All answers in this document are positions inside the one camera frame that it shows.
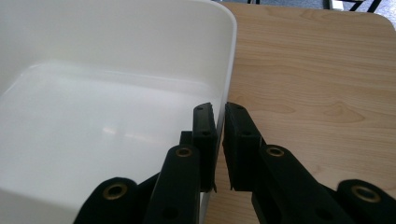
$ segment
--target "white plastic container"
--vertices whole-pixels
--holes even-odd
[[[0,1],[0,223],[71,223],[158,173],[199,104],[221,132],[235,39],[210,1]]]

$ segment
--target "wooden table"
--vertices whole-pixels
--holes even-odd
[[[238,22],[229,101],[268,144],[333,189],[371,182],[396,198],[396,34],[369,13],[224,4]],[[206,224],[259,223],[230,191],[222,148]]]

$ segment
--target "metal grommet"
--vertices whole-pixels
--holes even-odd
[[[282,157],[285,155],[285,152],[278,147],[268,147],[266,152],[275,157]]]
[[[192,150],[187,147],[178,148],[176,150],[176,155],[179,157],[189,157],[190,155],[192,155]]]
[[[352,186],[351,190],[356,197],[368,203],[379,203],[381,201],[381,197],[375,191],[364,186],[355,185]]]
[[[116,200],[120,197],[122,197],[126,191],[128,190],[128,187],[122,183],[114,183],[110,186],[107,186],[105,190],[103,191],[103,197],[107,200]]]

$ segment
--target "floor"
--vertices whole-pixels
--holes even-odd
[[[248,0],[216,0],[219,2],[239,2],[246,3]],[[366,0],[357,11],[365,12],[372,4],[373,0]],[[261,0],[262,5],[283,6],[283,7],[310,7],[319,9],[330,8],[329,0]],[[344,11],[348,11],[353,3],[344,2]],[[396,29],[396,0],[382,0],[375,11],[376,14],[386,17],[393,23]]]

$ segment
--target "screw hole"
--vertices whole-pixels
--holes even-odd
[[[282,157],[283,155],[285,155],[285,152],[277,147],[268,147],[266,151],[268,154],[275,157]]]
[[[356,197],[366,201],[367,203],[379,203],[381,201],[381,197],[379,197],[379,195],[372,189],[361,185],[352,186],[351,189]]]
[[[173,207],[166,207],[163,209],[163,217],[166,219],[175,219],[178,217],[178,211]]]
[[[105,188],[103,191],[103,197],[107,200],[116,200],[122,197],[126,193],[127,189],[128,187],[124,183],[115,183]]]
[[[332,213],[330,213],[326,209],[317,208],[315,212],[317,213],[317,216],[320,217],[321,219],[328,220],[328,221],[333,219]]]
[[[176,155],[179,157],[189,157],[192,155],[192,151],[189,148],[183,147],[176,150]]]

